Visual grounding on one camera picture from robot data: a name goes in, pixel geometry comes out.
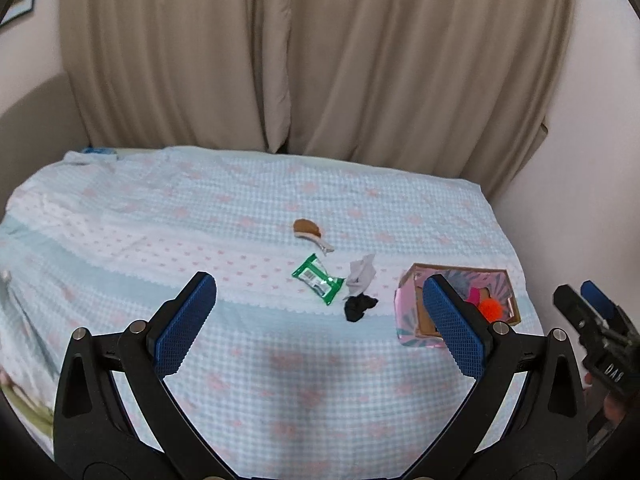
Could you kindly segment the right hand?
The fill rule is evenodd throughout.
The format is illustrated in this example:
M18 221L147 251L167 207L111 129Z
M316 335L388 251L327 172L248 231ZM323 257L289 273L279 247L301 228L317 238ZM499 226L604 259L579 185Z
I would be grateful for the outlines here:
M597 401L596 387L599 385L593 379L591 373L587 372L584 377L584 383L586 384L585 396L588 406L593 406ZM602 410L604 417L614 426L617 427L626 416L626 404L623 400L620 400L618 396L608 392L602 399Z

